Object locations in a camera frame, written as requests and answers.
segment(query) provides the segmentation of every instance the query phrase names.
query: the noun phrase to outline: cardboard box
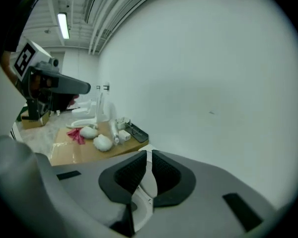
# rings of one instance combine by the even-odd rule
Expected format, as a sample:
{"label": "cardboard box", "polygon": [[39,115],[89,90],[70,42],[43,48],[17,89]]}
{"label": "cardboard box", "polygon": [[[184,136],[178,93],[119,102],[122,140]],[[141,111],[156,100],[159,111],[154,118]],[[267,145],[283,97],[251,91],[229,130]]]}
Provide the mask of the cardboard box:
{"label": "cardboard box", "polygon": [[21,114],[21,121],[24,129],[33,129],[44,126],[50,117],[50,112],[46,112],[40,119],[38,120],[26,120],[23,117],[29,116],[28,111],[25,111]]}

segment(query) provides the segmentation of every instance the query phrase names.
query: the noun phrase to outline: white toilet model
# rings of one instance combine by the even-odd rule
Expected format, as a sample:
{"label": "white toilet model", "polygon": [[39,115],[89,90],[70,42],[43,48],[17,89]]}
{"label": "white toilet model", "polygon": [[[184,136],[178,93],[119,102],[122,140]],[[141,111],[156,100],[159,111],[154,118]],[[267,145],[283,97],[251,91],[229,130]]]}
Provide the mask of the white toilet model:
{"label": "white toilet model", "polygon": [[88,101],[79,103],[78,106],[80,108],[72,110],[73,118],[75,119],[88,119],[95,117],[96,114],[96,101]]}
{"label": "white toilet model", "polygon": [[67,128],[82,128],[90,124],[96,124],[97,122],[108,121],[108,117],[104,114],[104,99],[103,93],[97,98],[96,109],[94,112],[93,118],[90,119],[80,119],[67,124]]}

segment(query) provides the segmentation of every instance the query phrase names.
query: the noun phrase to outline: gray floor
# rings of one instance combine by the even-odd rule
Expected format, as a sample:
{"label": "gray floor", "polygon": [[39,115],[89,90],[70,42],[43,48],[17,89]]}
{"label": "gray floor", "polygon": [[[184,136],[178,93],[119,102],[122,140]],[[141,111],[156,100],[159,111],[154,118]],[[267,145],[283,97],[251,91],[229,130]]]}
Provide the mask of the gray floor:
{"label": "gray floor", "polygon": [[50,116],[49,121],[39,128],[23,129],[22,122],[17,122],[20,135],[33,152],[43,153],[49,159],[52,154],[52,146],[58,130],[66,127],[67,123],[74,121],[71,112],[63,112],[58,117],[56,113]]}

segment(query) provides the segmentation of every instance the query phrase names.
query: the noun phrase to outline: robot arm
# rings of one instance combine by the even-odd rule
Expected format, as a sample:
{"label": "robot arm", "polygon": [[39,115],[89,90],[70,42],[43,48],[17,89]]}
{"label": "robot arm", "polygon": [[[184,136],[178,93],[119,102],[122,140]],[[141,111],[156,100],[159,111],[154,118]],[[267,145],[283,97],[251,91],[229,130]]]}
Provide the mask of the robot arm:
{"label": "robot arm", "polygon": [[[20,91],[27,100],[30,120],[38,120],[48,110],[65,110],[73,96],[87,94],[90,84],[59,73],[58,60],[43,48],[28,40],[12,66],[20,84]],[[31,80],[40,76],[40,91],[33,95]]]}

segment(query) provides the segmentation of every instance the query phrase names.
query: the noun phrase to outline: fluorescent light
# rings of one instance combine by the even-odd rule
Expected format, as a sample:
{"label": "fluorescent light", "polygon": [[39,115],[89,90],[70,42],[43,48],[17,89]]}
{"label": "fluorescent light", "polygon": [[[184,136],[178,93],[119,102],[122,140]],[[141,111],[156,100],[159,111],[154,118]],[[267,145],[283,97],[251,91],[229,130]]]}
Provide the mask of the fluorescent light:
{"label": "fluorescent light", "polygon": [[68,24],[67,24],[67,15],[66,13],[59,13],[58,14],[58,19],[59,19],[59,25],[61,28],[61,32],[63,35],[64,39],[69,39],[70,35],[69,35],[69,29],[68,29]]}

